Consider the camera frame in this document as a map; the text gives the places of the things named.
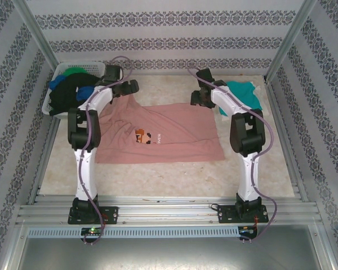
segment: cloth pile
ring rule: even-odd
[[[100,80],[81,67],[70,67],[49,83],[52,110],[50,115],[61,114],[83,104],[93,93]]]

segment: cable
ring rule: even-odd
[[[239,106],[241,109],[243,109],[244,111],[250,113],[251,115],[253,115],[254,117],[257,117],[260,121],[263,122],[263,124],[268,128],[268,131],[269,131],[269,134],[270,134],[270,143],[269,143],[269,146],[262,152],[258,153],[256,156],[254,156],[252,158],[252,164],[251,164],[251,169],[250,169],[250,178],[251,178],[251,182],[252,182],[252,186],[254,188],[254,190],[262,197],[266,198],[267,200],[270,200],[273,204],[274,204],[274,213],[271,217],[271,219],[269,220],[268,224],[264,227],[264,229],[261,231],[261,233],[255,238],[255,240],[257,240],[263,233],[265,233],[265,231],[269,228],[269,226],[271,225],[271,223],[273,222],[275,216],[277,215],[277,210],[278,210],[278,205],[277,205],[277,202],[272,199],[271,197],[268,197],[266,195],[264,195],[263,193],[261,193],[258,188],[255,186],[255,183],[254,183],[254,162],[257,158],[259,158],[260,156],[263,156],[265,153],[267,153],[273,146],[273,143],[274,143],[274,133],[273,133],[273,130],[272,128],[270,127],[269,123],[263,118],[261,117],[260,115],[258,115],[257,113],[245,108],[242,106],[242,104],[240,104],[237,99],[229,92],[226,92],[224,91],[223,89],[221,89],[220,87],[206,81],[206,80],[203,80],[202,78],[199,78],[196,74],[194,74],[193,72],[190,71],[190,69],[188,69],[188,72],[190,75],[192,75],[193,77],[195,77],[197,80],[200,80],[201,82],[211,86],[211,87],[214,87],[215,89],[218,89],[221,93],[227,95],[230,97],[231,100],[233,100],[233,102]]]
[[[87,101],[87,104],[86,104],[86,107],[85,107],[85,114],[86,114],[86,119],[87,119],[87,127],[88,127],[88,140],[84,146],[84,148],[82,149],[81,151],[81,154],[80,154],[80,161],[79,161],[79,168],[78,168],[78,174],[79,174],[79,180],[80,180],[80,184],[81,186],[83,187],[83,190],[86,194],[86,196],[88,197],[90,203],[92,204],[92,206],[94,207],[95,209],[95,212],[97,212],[97,214],[99,215],[99,219],[100,219],[100,235],[99,237],[92,243],[89,243],[90,245],[94,245],[96,244],[100,239],[101,237],[103,236],[103,233],[104,233],[104,228],[105,228],[105,224],[104,224],[104,221],[103,221],[103,217],[101,216],[101,213],[100,213],[100,210],[98,209],[98,207],[96,206],[96,204],[94,203],[94,201],[92,200],[92,198],[90,197],[90,194],[89,192],[87,191],[87,189],[85,188],[85,184],[84,184],[84,181],[83,181],[83,178],[82,178],[82,172],[81,172],[81,168],[82,168],[82,164],[83,164],[83,159],[84,159],[84,151],[88,148],[89,144],[90,144],[90,141],[91,141],[91,135],[92,135],[92,127],[91,127],[91,120],[90,120],[90,115],[89,115],[89,106],[90,106],[90,102],[93,100],[93,98],[99,94],[101,91],[105,90],[105,89],[108,89],[114,85],[117,85],[119,83],[122,83],[124,81],[126,81],[131,73],[133,72],[133,64],[132,64],[132,61],[126,57],[126,56],[117,56],[117,57],[114,57],[110,62],[113,62],[115,59],[118,59],[118,58],[124,58],[126,60],[128,60],[129,64],[130,64],[130,71],[129,71],[129,74],[126,75],[124,78],[122,78],[121,80],[115,82],[115,83],[112,83],[112,84],[109,84],[109,85],[106,85],[102,88],[100,88],[97,92],[95,92],[94,94],[92,94],[90,96],[90,98],[88,99]],[[86,241],[86,237],[88,235],[85,235],[84,236],[84,239],[83,239],[83,242],[84,244],[86,245],[88,242]]]

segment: aluminum frame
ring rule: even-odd
[[[270,107],[277,126],[284,157],[292,181],[295,197],[275,198],[278,204],[278,213],[273,226],[278,225],[305,225],[308,226],[317,258],[322,269],[338,269],[327,233],[325,231],[317,203],[310,202],[306,196],[303,183],[299,176],[295,160],[290,150],[289,140],[286,136],[284,124],[279,117],[279,109],[273,98],[273,90],[269,84],[266,91]],[[34,186],[29,205],[22,205],[17,216],[14,235],[4,259],[5,270],[17,269],[20,265],[24,246],[32,228],[50,228],[63,230],[63,228],[91,227],[88,225],[68,225],[68,213],[73,196],[53,196],[37,194],[43,181],[46,166],[54,144],[59,119],[51,124],[49,138],[45,146],[45,153],[39,167],[38,177]],[[233,197],[124,197],[99,196],[100,205],[118,206],[118,224],[108,228],[220,228],[228,224],[219,224],[217,212],[210,206],[217,204],[234,204]],[[269,217],[273,215],[274,206],[271,201],[264,200]],[[247,225],[243,223],[230,224],[231,226]]]
[[[36,41],[39,49],[45,56],[52,70],[55,70],[59,64],[54,51],[52,50],[49,42],[43,34],[38,22],[36,21],[33,13],[31,12],[26,0],[13,0],[12,1],[16,10],[25,22],[25,25],[30,30],[34,40]]]
[[[304,0],[303,4],[298,10],[297,16],[295,16],[294,21],[286,34],[286,37],[284,38],[281,46],[279,47],[279,50],[275,54],[275,57],[269,66],[268,72],[266,73],[265,76],[268,82],[273,80],[275,73],[281,66],[281,63],[286,57],[287,52],[289,51],[294,40],[299,34],[300,29],[302,28],[304,22],[306,21],[308,15],[312,11],[316,2],[317,2],[316,0]]]

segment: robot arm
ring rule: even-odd
[[[78,184],[75,199],[73,201],[73,207],[70,208],[68,219],[69,224],[91,224],[97,222],[98,220],[98,214],[88,200],[83,186],[85,186],[90,198],[92,198],[93,202],[99,208],[94,172],[96,150],[101,139],[99,115],[104,107],[113,100],[113,98],[130,95],[139,90],[136,80],[131,80],[130,83],[123,82],[113,86],[112,88],[101,90],[103,87],[119,81],[121,73],[121,67],[107,65],[105,75],[94,88],[94,92],[91,97],[95,96],[91,102],[88,103],[88,101],[86,101],[78,108],[72,108],[68,112],[68,141],[72,145],[75,153],[75,159],[77,161]],[[89,132],[88,126],[85,126],[85,124],[88,124],[86,115],[87,105],[91,123],[91,140],[89,146],[83,151],[88,140]]]
[[[247,112],[251,108],[237,99],[225,82],[222,80],[215,81],[209,69],[199,70],[196,76],[214,84],[219,89],[198,80],[201,89],[192,93],[190,103],[209,108],[219,105],[228,116],[232,116],[230,145],[233,151],[239,154],[241,160],[241,181],[235,208],[226,206],[226,212],[231,212],[226,219],[233,221],[238,218],[237,221],[248,220],[252,222],[254,217],[263,216],[263,213],[266,212],[265,206],[261,204],[261,197],[253,188],[251,179],[251,168],[253,167],[253,183],[258,188],[259,158],[255,159],[253,165],[252,159],[262,150],[265,143],[264,123]],[[252,111],[263,117],[261,110]],[[261,220],[268,222],[268,217]]]
[[[232,118],[232,127],[230,130],[230,144],[233,148],[233,150],[236,153],[240,153],[241,151],[243,153],[239,154],[240,162],[241,162],[241,181],[239,183],[239,189],[238,189],[238,195],[243,201],[254,201],[258,198],[257,192],[254,190],[251,182],[251,176],[250,176],[250,170],[251,170],[251,160],[255,155],[258,154],[258,152],[261,150],[261,146],[265,142],[264,132],[260,134],[258,142],[258,146],[260,146],[260,149],[254,149],[249,150],[247,149],[247,152],[245,152],[245,149],[243,148],[243,144],[245,144],[245,140],[249,141],[249,138],[246,138],[246,130],[244,130],[245,123],[245,116],[248,114],[247,111],[243,110],[242,108],[245,107],[247,109],[251,109],[250,107],[244,105],[240,100],[238,100],[234,95],[233,97],[242,104],[242,107],[239,107],[237,104],[234,103],[234,101],[226,94],[231,93],[228,86],[221,86],[220,87],[223,91],[219,91],[218,89],[213,89],[211,91],[211,100],[214,104],[218,105],[226,114],[227,116],[234,116]],[[238,136],[236,135],[242,135],[244,137],[244,142],[240,141]],[[255,160],[254,163],[254,184],[256,187],[258,187],[258,163],[259,158]]]

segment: metal bar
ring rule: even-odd
[[[65,208],[24,208],[20,210],[18,217],[24,218],[27,216],[40,216],[40,215],[68,215],[70,207]],[[267,211],[272,213],[274,211],[273,206],[267,206]],[[280,206],[278,208],[279,213],[317,213],[318,208],[315,205],[309,205],[305,207],[293,207],[293,206]],[[125,216],[134,216],[134,215],[166,215],[166,214],[176,214],[176,215],[191,215],[191,214],[213,214],[216,215],[216,212],[211,210],[208,206],[202,208],[120,208],[120,217]]]
[[[300,199],[295,197],[273,197],[278,202],[300,202]],[[74,200],[74,195],[41,195],[38,194],[35,204],[39,203],[71,203]],[[235,202],[235,197],[139,197],[139,196],[100,196],[100,202],[115,202],[117,203],[130,203],[147,204],[147,203],[232,203]]]
[[[31,228],[28,238],[79,238],[81,228],[36,227]],[[196,238],[196,237],[239,237],[238,226],[216,227],[106,227],[103,238]]]
[[[270,107],[272,108],[275,125],[277,126],[278,136],[279,136],[279,140],[281,141],[281,146],[282,146],[282,150],[284,153],[284,158],[287,163],[288,172],[290,174],[291,179],[295,179],[296,181],[297,188],[301,195],[302,201],[307,202],[309,201],[309,199],[306,195],[303,181],[302,181],[302,178],[300,177],[300,173],[299,173],[299,170],[296,165],[296,161],[295,161],[295,158],[292,152],[292,147],[288,139],[288,134],[286,132],[283,119],[282,117],[280,117],[281,113],[279,111],[278,104],[274,98],[273,89],[270,83],[266,84],[266,92],[267,92]]]
[[[38,193],[38,188],[43,182],[45,172],[46,172],[46,167],[49,162],[51,150],[54,145],[54,140],[55,140],[57,129],[59,128],[59,124],[60,124],[60,119],[54,117],[53,121],[51,122],[50,131],[48,134],[48,140],[46,141],[46,144],[44,147],[44,152],[43,152],[44,157],[42,158],[40,162],[40,165],[38,168],[38,174],[34,181],[32,193],[30,194],[30,198],[28,202],[29,204],[34,204],[35,198]]]
[[[310,236],[312,237],[312,242],[317,253],[318,261],[321,265],[322,270],[327,269],[338,269],[337,262],[334,257],[333,250],[329,244],[328,236],[324,225],[316,224],[308,225]]]
[[[57,60],[54,51],[46,40],[39,24],[37,23],[34,15],[32,14],[26,0],[13,0],[16,10],[19,12],[21,18],[24,20],[25,25],[30,30],[34,40],[36,41],[39,49],[44,54],[52,70],[55,70],[59,61]]]
[[[23,256],[25,243],[29,233],[28,227],[14,228],[14,234],[10,242],[10,249],[7,251],[3,270],[19,269],[20,261]]]
[[[281,46],[279,47],[279,50],[277,54],[275,55],[272,63],[270,64],[270,67],[268,69],[268,72],[266,74],[266,81],[271,82],[275,76],[275,73],[281,66],[281,63],[283,62],[284,58],[286,57],[286,54],[290,47],[292,46],[294,40],[296,39],[297,35],[300,32],[300,29],[302,28],[306,18],[312,11],[316,0],[305,0],[300,7],[296,17],[294,18],[294,21],[287,32],[286,37],[284,38]]]
[[[217,213],[210,206],[212,203],[222,205],[234,204],[235,200],[214,201],[167,201],[112,200],[100,201],[102,206],[119,207],[118,226],[214,226],[218,225]],[[267,206],[268,215],[274,212],[273,203],[263,202]],[[54,204],[51,200],[41,204],[22,206],[16,220],[17,225],[57,226],[66,225],[71,201]],[[321,222],[316,203],[302,202],[296,199],[278,199],[278,212],[273,224],[312,224],[313,220]]]

